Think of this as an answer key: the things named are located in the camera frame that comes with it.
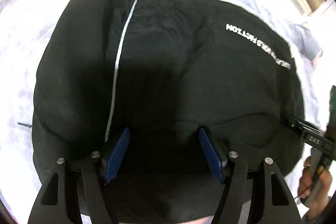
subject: blue pad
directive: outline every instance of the blue pad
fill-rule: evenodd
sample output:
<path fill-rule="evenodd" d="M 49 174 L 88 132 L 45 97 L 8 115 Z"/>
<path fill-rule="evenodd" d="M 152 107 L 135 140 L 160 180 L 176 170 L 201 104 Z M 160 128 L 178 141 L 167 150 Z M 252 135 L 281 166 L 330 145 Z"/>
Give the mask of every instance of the blue pad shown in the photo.
<path fill-rule="evenodd" d="M 220 183 L 223 183 L 225 178 L 223 174 L 223 167 L 225 167 L 225 159 L 222 159 L 219 156 L 219 153 L 217 152 L 215 145 L 211 141 L 208 133 L 211 134 L 210 132 L 207 132 L 205 128 L 199 129 L 199 143 L 201 144 L 203 153 L 208 162 L 212 176 Z"/>
<path fill-rule="evenodd" d="M 108 159 L 107 169 L 104 176 L 106 183 L 110 183 L 111 180 L 117 176 L 121 162 L 126 153 L 129 140 L 130 140 L 130 132 L 128 128 L 125 128 L 124 132 L 121 134 L 114 148 L 112 149 L 112 153 Z"/>

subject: black fabric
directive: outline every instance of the black fabric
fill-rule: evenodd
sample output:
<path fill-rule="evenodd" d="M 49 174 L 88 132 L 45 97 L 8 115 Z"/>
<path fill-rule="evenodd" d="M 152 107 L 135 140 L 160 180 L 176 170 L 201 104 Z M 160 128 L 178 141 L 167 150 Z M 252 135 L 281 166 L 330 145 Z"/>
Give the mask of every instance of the black fabric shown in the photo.
<path fill-rule="evenodd" d="M 112 99 L 115 60 L 134 0 L 71 0 L 36 75 L 32 138 L 43 182 L 57 158 L 99 150 Z M 257 44 L 266 43 L 288 69 Z M 107 186 L 121 223 L 181 223 L 213 215 L 222 185 L 211 178 L 196 134 L 215 137 L 256 169 L 271 157 L 284 175 L 302 154 L 280 124 L 304 118 L 288 44 L 244 9 L 218 0 L 138 0 L 119 63 L 113 133 L 131 140 Z"/>

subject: human hand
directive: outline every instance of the human hand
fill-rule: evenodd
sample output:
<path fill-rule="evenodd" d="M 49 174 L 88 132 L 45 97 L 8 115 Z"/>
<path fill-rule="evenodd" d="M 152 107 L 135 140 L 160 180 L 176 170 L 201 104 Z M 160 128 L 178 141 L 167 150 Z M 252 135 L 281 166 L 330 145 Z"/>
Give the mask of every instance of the human hand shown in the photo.
<path fill-rule="evenodd" d="M 309 172 L 310 167 L 310 157 L 308 157 L 304 163 L 304 169 L 302 172 L 302 177 L 300 178 L 300 184 L 298 188 L 298 195 L 300 198 L 306 198 L 311 194 L 311 190 L 307 189 L 313 181 Z M 322 188 L 316 195 L 315 200 L 309 205 L 309 211 L 307 214 L 308 219 L 313 219 L 316 216 L 320 215 L 323 210 L 327 207 L 329 202 L 328 192 L 332 183 L 332 176 L 329 170 L 323 170 L 323 166 L 320 166 L 318 169 L 318 174 L 320 174 L 320 180 L 322 182 Z"/>

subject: white stripe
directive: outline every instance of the white stripe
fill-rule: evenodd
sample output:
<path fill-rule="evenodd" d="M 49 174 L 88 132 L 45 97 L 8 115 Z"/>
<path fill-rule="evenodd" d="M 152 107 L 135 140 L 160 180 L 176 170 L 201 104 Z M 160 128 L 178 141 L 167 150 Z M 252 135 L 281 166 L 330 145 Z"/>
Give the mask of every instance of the white stripe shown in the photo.
<path fill-rule="evenodd" d="M 121 50 L 123 48 L 123 43 L 124 43 L 124 38 L 127 30 L 127 26 L 131 20 L 131 17 L 133 15 L 133 11 L 135 8 L 135 5 L 138 0 L 135 0 L 132 6 L 132 9 L 128 15 L 128 18 L 126 20 L 123 32 L 121 34 L 120 42 L 119 42 L 119 47 L 118 47 L 118 52 L 117 52 L 117 58 L 115 59 L 115 65 L 114 65 L 114 75 L 113 75 L 113 86 L 112 86 L 112 101 L 111 101 L 111 110 L 110 110 L 110 117 L 109 121 L 107 123 L 107 128 L 106 128 L 106 133 L 105 133 L 105 142 L 109 140 L 109 134 L 110 134 L 110 126 L 111 126 L 111 121 L 112 121 L 112 116 L 114 112 L 114 103 L 116 100 L 116 84 L 117 84 L 117 76 L 118 76 L 118 69 L 119 69 L 119 61 L 120 61 L 120 56 L 121 56 Z"/>

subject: black garment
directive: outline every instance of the black garment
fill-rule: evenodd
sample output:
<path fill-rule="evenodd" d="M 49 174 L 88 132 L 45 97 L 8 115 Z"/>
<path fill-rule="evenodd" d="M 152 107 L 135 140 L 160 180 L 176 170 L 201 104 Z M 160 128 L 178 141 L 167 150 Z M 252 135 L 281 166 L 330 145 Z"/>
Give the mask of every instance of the black garment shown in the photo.
<path fill-rule="evenodd" d="M 104 144 L 120 37 L 134 0 L 71 0 L 37 71 L 34 164 L 43 181 L 59 157 Z M 288 69 L 234 25 L 267 44 Z M 288 44 L 244 9 L 218 0 L 138 0 L 122 47 L 113 133 L 131 141 L 107 187 L 121 223 L 180 223 L 213 215 L 222 185 L 211 178 L 197 128 L 256 168 L 271 157 L 284 175 L 303 145 L 280 123 L 303 118 Z"/>

